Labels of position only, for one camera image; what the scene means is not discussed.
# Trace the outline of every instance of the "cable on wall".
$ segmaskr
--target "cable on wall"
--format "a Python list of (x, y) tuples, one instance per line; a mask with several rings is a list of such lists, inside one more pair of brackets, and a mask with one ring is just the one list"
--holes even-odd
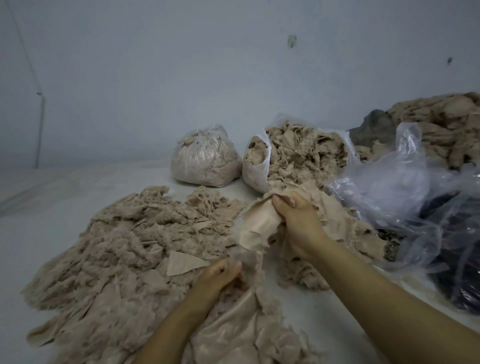
[(15, 24), (15, 29), (17, 32), (18, 39), (20, 40), (20, 44), (22, 45), (22, 48), (25, 53), (25, 57), (28, 62), (28, 67), (30, 69), (30, 73), (32, 74), (33, 81), (35, 84), (35, 89), (36, 89), (36, 94), (41, 97), (41, 102), (40, 102), (40, 115), (39, 115), (39, 124), (38, 124), (38, 135), (37, 135), (37, 141), (36, 141), (36, 152), (35, 152), (35, 162), (33, 165), (34, 169), (38, 169), (40, 166), (40, 151), (42, 147), (42, 136), (43, 136), (43, 124), (44, 124), (44, 119), (45, 119), (45, 106), (47, 104), (47, 98), (43, 94), (42, 86), (40, 85), (40, 81), (38, 80), (37, 73), (35, 72), (35, 68), (33, 67), (32, 60), (30, 59), (27, 48), (25, 47), (25, 42), (24, 38), (22, 37), (22, 32), (20, 31), (20, 26), (18, 25), (17, 19), (15, 18), (15, 15), (13, 14), (12, 7), (10, 6), (10, 1), (9, 0), (4, 0), (5, 7), (7, 8), (8, 12), (10, 13), (10, 16), (12, 17), (13, 23)]

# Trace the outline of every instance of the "floor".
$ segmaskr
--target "floor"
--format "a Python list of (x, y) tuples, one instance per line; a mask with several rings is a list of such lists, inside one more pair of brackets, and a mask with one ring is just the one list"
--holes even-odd
[[(76, 241), (94, 213), (149, 185), (169, 186), (169, 194), (180, 200), (195, 189), (172, 180), (167, 161), (0, 173), (0, 352), (3, 363), (44, 364), (48, 361), (53, 346), (31, 349), (24, 339), (31, 328), (53, 313), (30, 310), (22, 300), (21, 289), (44, 262)], [(229, 198), (253, 201), (259, 197), (242, 180), (219, 191)], [(328, 363), (383, 362), (333, 292), (308, 292), (298, 287), (282, 289), (275, 280), (275, 264), (275, 254), (271, 253), (265, 263), (267, 287), (281, 300), (285, 322), (297, 332), (305, 332), (314, 347), (325, 350)], [(479, 318), (450, 307), (420, 273), (393, 279), (454, 319), (480, 331)]]

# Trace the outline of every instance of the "pile of fabric scraps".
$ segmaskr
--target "pile of fabric scraps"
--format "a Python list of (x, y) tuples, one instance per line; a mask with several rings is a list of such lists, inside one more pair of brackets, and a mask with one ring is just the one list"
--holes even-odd
[[(324, 182), (340, 173), (347, 164), (348, 150), (340, 135), (323, 133), (305, 125), (290, 125), (266, 129), (272, 152), (267, 182), (270, 188), (286, 183)], [(259, 165), (268, 155), (266, 144), (254, 137), (246, 151), (246, 160)]]
[(239, 244), (246, 249), (263, 251), (272, 244), (282, 250), (278, 267), (279, 284), (298, 283), (318, 291), (329, 288), (327, 282), (313, 266), (299, 259), (286, 241), (285, 226), (273, 207), (271, 197), (278, 194), (286, 199), (295, 191), (310, 201), (317, 209), (325, 233), (344, 245), (367, 263), (383, 260), (386, 242), (376, 235), (375, 229), (365, 221), (353, 217), (333, 197), (321, 191), (312, 181), (301, 185), (287, 184), (285, 189), (272, 189), (243, 214)]
[(480, 161), (480, 94), (448, 94), (399, 102), (387, 112), (374, 110), (363, 124), (350, 130), (361, 159), (375, 150), (373, 143), (390, 144), (402, 121), (418, 122), (427, 155), (440, 165), (460, 169)]
[(248, 287), (223, 293), (182, 362), (230, 364), (244, 357), (253, 364), (319, 363), (319, 355), (281, 325), (278, 303), (262, 288), (261, 255), (235, 247), (230, 227), (246, 203), (205, 187), (184, 203), (167, 192), (148, 187), (104, 208), (74, 246), (41, 267), (24, 298), (32, 308), (58, 314), (27, 341), (60, 345), (51, 363), (131, 363), (199, 268), (234, 255), (244, 264)]

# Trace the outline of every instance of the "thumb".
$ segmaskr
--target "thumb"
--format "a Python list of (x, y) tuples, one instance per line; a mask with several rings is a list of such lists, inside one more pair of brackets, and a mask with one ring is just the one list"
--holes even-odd
[(229, 262), (227, 268), (217, 277), (219, 288), (222, 289), (232, 282), (241, 272), (241, 262)]
[(272, 196), (272, 203), (275, 210), (282, 215), (283, 217), (287, 217), (293, 208), (291, 208), (281, 197), (277, 196), (276, 194)]

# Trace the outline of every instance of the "white wall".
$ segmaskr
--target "white wall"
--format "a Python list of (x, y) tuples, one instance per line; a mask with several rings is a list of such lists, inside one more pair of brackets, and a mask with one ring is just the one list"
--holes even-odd
[(40, 102), (15, 23), (0, 1), (0, 170), (34, 166)]
[(187, 131), (216, 122), (243, 153), (280, 111), (348, 129), (374, 108), (480, 85), (473, 0), (13, 7), (48, 99), (43, 167), (169, 156)]

